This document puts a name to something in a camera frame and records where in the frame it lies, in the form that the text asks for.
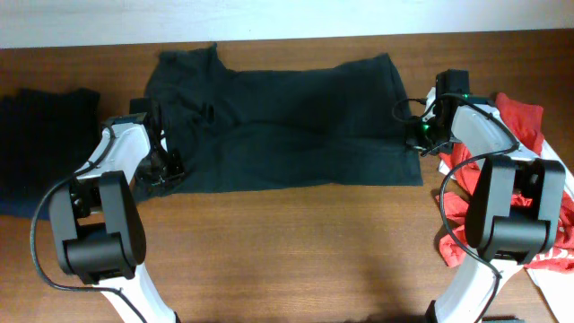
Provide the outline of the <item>black Nike t-shirt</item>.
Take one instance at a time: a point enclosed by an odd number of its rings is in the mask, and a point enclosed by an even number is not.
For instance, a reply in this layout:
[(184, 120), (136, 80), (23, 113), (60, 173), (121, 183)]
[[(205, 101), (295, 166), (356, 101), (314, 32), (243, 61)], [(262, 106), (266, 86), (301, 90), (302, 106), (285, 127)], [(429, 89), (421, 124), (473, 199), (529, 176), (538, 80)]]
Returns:
[(391, 58), (308, 71), (234, 71), (216, 47), (165, 51), (145, 94), (161, 108), (181, 179), (137, 182), (135, 198), (329, 183), (419, 186), (393, 106), (405, 98)]

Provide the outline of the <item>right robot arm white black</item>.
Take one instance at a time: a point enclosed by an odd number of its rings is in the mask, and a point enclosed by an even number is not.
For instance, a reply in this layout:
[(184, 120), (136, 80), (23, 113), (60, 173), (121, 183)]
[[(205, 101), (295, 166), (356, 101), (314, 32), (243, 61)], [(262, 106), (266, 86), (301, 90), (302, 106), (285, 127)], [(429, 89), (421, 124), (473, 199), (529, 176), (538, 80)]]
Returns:
[(465, 252), (457, 274), (425, 313), (432, 323), (480, 322), (501, 287), (556, 239), (567, 171), (526, 148), (494, 103), (474, 96), (465, 70), (448, 69), (405, 121), (408, 146), (421, 155), (464, 144), (480, 168), (465, 218)]

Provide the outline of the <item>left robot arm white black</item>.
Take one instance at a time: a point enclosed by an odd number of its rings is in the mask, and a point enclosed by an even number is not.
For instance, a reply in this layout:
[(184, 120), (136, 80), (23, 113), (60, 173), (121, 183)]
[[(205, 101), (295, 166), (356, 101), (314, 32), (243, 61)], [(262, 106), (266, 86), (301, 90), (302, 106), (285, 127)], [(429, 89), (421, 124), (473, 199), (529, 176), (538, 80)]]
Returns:
[(100, 292), (125, 322), (177, 322), (144, 263), (146, 237), (130, 185), (169, 188), (185, 171), (167, 147), (160, 105), (133, 99), (127, 115), (103, 124), (86, 163), (56, 183), (40, 203), (48, 208), (57, 262), (81, 285)]

